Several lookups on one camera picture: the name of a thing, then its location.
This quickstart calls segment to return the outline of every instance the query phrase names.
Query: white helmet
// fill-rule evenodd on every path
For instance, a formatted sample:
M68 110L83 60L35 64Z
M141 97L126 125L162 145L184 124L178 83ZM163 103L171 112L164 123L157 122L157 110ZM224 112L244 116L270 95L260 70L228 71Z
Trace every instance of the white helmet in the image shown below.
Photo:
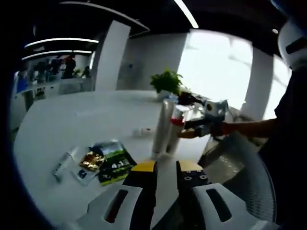
M288 21L279 32L278 48L282 58L292 70L302 62L307 62L306 37L291 21Z

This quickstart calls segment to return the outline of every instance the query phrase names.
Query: white pillar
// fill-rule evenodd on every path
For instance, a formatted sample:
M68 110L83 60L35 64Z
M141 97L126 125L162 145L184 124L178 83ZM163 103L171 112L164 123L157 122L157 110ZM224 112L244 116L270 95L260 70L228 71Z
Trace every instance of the white pillar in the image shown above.
M113 21L107 34L99 39L92 69L93 90L116 89L129 33L129 26Z
M254 48L253 63L241 113L262 120L268 104L273 80L273 56Z

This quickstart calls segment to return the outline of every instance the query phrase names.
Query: red bottle cap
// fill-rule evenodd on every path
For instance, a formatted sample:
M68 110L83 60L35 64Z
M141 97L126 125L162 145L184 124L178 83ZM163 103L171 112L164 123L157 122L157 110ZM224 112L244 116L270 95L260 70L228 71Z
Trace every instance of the red bottle cap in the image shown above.
M171 123L175 126L184 126L184 122L182 121L182 119L172 118Z

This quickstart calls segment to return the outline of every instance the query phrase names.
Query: potted plant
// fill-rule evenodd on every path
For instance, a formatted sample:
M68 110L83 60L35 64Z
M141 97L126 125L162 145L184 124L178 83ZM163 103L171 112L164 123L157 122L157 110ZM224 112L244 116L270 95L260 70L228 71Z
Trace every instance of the potted plant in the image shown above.
M81 74L81 69L74 69L74 70L73 70L73 74L72 74L72 75L73 75L75 78L79 77L80 74Z
M150 85L152 85L157 91L158 99L163 99L171 93L179 95L180 86L182 85L180 80L182 76L180 74L177 74L175 71L165 69L163 73L152 75L151 78L152 80Z

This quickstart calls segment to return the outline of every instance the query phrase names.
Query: white wall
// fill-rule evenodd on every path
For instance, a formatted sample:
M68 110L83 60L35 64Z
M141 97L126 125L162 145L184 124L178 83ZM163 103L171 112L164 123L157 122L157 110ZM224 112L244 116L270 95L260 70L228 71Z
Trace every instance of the white wall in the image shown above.
M119 76L121 85L152 90L152 75L162 73L165 68L178 70L186 37L187 34L159 34L129 39Z
M89 56L76 55L75 56L76 69L80 69L81 71L83 71L85 67L90 65L90 59L91 57Z

